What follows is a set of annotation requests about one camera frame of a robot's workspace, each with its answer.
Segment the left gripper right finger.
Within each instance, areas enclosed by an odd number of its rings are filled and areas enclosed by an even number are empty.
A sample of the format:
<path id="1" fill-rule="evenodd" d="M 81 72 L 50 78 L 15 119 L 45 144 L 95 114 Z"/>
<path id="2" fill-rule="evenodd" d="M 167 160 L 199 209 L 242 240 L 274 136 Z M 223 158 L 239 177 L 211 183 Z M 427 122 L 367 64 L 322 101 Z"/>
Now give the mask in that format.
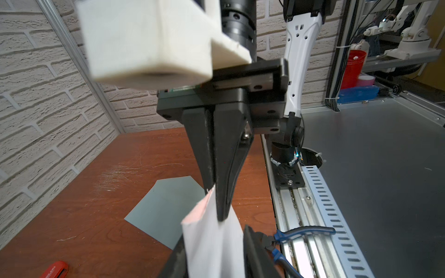
<path id="1" fill-rule="evenodd" d="M 277 278 L 270 255 L 263 246 L 263 233 L 246 225 L 243 232 L 243 258 L 246 278 Z"/>

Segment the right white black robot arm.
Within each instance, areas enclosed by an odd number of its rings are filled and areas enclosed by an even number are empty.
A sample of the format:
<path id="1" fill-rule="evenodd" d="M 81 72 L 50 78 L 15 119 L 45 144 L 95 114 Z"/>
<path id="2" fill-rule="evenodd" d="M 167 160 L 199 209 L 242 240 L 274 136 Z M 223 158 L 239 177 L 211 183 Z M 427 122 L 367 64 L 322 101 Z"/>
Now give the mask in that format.
<path id="1" fill-rule="evenodd" d="M 205 190 L 214 191 L 217 218 L 225 221 L 235 185 L 256 134 L 272 144 L 278 184 L 301 185 L 304 123 L 301 97 L 311 51 L 334 1 L 285 1 L 287 43 L 281 59 L 255 58 L 215 70 L 201 85 L 158 92 L 158 114 L 185 127 Z"/>

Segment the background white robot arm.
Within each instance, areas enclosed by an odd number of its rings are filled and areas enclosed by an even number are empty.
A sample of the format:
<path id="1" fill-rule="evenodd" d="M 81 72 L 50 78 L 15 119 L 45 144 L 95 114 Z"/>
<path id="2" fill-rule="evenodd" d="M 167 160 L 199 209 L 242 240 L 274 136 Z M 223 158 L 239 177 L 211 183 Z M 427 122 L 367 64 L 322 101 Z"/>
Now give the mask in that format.
<path id="1" fill-rule="evenodd" d="M 366 8 L 367 15 L 362 17 L 359 28 L 364 37 L 372 37 L 387 32 L 401 31 L 400 42 L 395 49 L 384 52 L 385 57 L 398 60 L 419 60 L 428 63 L 439 58 L 441 50 L 430 47 L 432 42 L 428 35 L 427 24 L 436 10 L 438 1 L 371 1 Z M 371 15 L 391 11 L 377 24 L 371 23 Z"/>

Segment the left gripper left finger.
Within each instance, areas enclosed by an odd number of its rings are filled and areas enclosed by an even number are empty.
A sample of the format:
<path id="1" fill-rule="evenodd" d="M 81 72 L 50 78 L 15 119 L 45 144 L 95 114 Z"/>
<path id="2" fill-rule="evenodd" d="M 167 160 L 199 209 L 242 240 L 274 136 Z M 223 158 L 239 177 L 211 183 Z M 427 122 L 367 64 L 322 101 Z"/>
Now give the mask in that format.
<path id="1" fill-rule="evenodd" d="M 158 278 L 188 278 L 184 238 L 181 236 Z"/>

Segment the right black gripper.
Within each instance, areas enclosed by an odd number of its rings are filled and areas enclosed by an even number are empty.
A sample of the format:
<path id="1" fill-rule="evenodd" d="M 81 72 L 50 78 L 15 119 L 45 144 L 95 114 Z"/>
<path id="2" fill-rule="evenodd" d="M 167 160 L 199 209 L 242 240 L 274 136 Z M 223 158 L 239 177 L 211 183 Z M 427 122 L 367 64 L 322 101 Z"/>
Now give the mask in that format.
<path id="1" fill-rule="evenodd" d="M 157 113 L 166 120 L 182 120 L 205 192 L 216 184 L 220 222 L 228 217 L 236 181 L 253 143 L 251 121 L 257 134 L 280 131 L 288 82 L 288 62 L 280 58 L 215 70 L 213 79 L 197 88 L 158 94 Z M 215 106 L 213 117 L 205 107 Z"/>

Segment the pink white letter card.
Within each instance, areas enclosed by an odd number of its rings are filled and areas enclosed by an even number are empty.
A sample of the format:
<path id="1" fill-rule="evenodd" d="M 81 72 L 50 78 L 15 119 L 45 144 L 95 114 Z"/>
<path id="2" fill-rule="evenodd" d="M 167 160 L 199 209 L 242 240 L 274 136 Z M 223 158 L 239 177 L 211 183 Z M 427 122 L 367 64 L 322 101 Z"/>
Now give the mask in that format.
<path id="1" fill-rule="evenodd" d="M 244 278 L 243 231 L 234 209 L 217 218 L 212 188 L 181 222 L 190 278 Z"/>

